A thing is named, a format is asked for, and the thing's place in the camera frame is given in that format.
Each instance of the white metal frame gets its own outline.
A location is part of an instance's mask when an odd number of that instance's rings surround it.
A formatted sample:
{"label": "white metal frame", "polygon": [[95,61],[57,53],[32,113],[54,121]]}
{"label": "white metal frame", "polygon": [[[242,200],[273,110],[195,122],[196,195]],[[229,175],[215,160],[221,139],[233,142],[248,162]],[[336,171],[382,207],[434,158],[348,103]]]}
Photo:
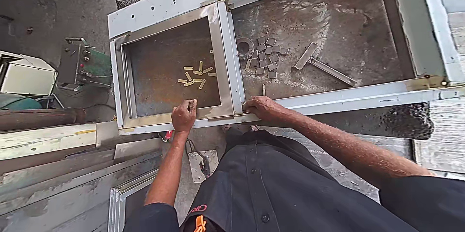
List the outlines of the white metal frame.
{"label": "white metal frame", "polygon": [[158,169],[131,179],[110,190],[108,232],[122,232],[124,228],[126,198],[149,186],[157,176]]}
{"label": "white metal frame", "polygon": [[[233,98],[234,116],[199,119],[194,128],[227,123],[250,122],[256,116],[242,114],[239,101],[245,100],[235,44],[234,27],[229,8],[258,0],[141,0],[108,15],[111,39],[138,31],[177,15],[218,3],[218,14]],[[386,84],[318,93],[276,100],[305,115],[411,104],[465,96],[465,75],[461,72],[458,53],[451,37],[445,8],[441,0],[397,0],[403,30],[417,78]],[[111,46],[112,58],[114,46]],[[118,93],[115,89],[116,104]],[[171,124],[122,128],[120,134],[137,134],[171,130]]]}

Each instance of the metal plate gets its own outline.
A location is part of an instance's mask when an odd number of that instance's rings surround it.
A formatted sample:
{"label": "metal plate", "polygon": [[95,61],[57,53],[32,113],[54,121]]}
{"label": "metal plate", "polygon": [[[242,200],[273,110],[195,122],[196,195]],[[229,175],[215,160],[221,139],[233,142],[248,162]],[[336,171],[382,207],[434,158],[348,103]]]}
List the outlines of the metal plate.
{"label": "metal plate", "polygon": [[[201,151],[201,153],[209,159],[211,173],[213,174],[218,167],[218,155],[216,150]],[[199,156],[197,152],[189,153],[189,164],[191,166],[192,181],[194,181],[194,183],[202,183],[206,180],[205,175],[201,171],[200,162],[202,162],[202,157]]]}

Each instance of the metal frame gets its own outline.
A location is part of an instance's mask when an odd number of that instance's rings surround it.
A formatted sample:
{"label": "metal frame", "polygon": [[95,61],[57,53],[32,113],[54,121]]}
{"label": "metal frame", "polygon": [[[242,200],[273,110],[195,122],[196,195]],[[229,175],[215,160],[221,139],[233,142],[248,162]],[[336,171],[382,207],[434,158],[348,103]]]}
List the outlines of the metal frame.
{"label": "metal frame", "polygon": [[[229,11],[229,9],[255,1],[258,0],[176,0],[177,3],[174,4],[172,0],[141,0],[108,15],[109,35],[110,38],[116,39],[124,33],[138,31],[152,24],[217,2],[220,6],[218,14],[223,32],[222,40],[234,116],[198,119],[194,128],[256,121],[258,120],[256,116],[242,114],[239,110],[239,101],[242,103],[245,98],[237,59],[232,15]],[[402,28],[408,42],[416,79],[284,98],[276,101],[305,115],[314,115],[465,96],[465,88],[461,87],[465,84],[465,75],[461,71],[442,1],[396,1],[403,21]],[[160,10],[152,11],[151,7]],[[134,13],[137,13],[136,17],[131,18],[130,16]],[[120,129],[120,135],[171,129],[173,129],[171,124],[146,125],[131,129],[125,127]]]}
{"label": "metal frame", "polygon": [[126,198],[152,184],[158,169],[133,178],[110,190],[110,208],[108,214],[108,232],[122,232],[124,228]]}
{"label": "metal frame", "polygon": [[169,20],[153,24],[133,33],[125,34],[124,36],[112,41],[112,44],[114,44],[114,48],[111,47],[112,64],[116,64],[117,75],[119,76],[119,79],[114,80],[113,83],[115,86],[119,86],[118,89],[115,88],[115,97],[119,96],[120,99],[119,104],[117,104],[117,115],[120,114],[120,116],[117,116],[117,120],[121,120],[121,122],[118,122],[120,128],[134,128],[171,122],[171,113],[152,116],[137,116],[131,61],[125,55],[125,46],[201,18],[208,18],[209,21],[208,23],[212,39],[213,57],[215,60],[215,69],[217,74],[221,105],[197,109],[197,119],[234,115],[232,101],[233,98],[231,95],[228,78],[228,74],[230,74],[230,72],[226,67],[225,49],[223,47],[223,38],[225,38],[225,36],[221,31],[219,17],[220,14],[218,13],[218,4],[213,3],[208,6],[171,18]]}

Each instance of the green object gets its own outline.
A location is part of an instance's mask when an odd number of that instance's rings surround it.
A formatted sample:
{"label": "green object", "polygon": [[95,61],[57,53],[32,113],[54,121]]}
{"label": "green object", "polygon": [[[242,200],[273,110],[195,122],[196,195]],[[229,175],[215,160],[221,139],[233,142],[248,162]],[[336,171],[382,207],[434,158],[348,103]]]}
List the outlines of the green object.
{"label": "green object", "polygon": [[112,62],[110,56],[102,52],[96,51],[93,48],[84,47],[84,49],[90,52],[89,61],[84,62],[84,69],[86,72],[91,73],[92,76],[95,77],[95,80],[91,80],[111,85],[113,82],[113,78],[111,77]]}
{"label": "green object", "polygon": [[42,106],[36,100],[19,94],[0,93],[0,110],[39,110]]}

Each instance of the black cable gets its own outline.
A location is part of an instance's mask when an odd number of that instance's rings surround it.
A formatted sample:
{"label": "black cable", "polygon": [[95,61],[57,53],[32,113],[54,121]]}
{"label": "black cable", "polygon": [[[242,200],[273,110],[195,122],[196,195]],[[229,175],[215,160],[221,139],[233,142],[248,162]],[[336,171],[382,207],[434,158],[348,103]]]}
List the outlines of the black cable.
{"label": "black cable", "polygon": [[24,99],[27,99],[27,98],[32,98],[32,97],[40,97],[40,96],[44,96],[44,95],[25,96],[25,97],[23,97],[23,98],[16,99],[15,101],[11,101],[11,102],[9,102],[8,104],[6,104],[6,105],[4,105],[3,107],[1,107],[0,110],[2,110],[4,107],[7,107],[7,106],[9,106],[9,105],[11,105],[11,104],[14,104],[14,103],[16,103],[16,102],[19,102],[19,101],[21,101],[21,100],[24,100]]}

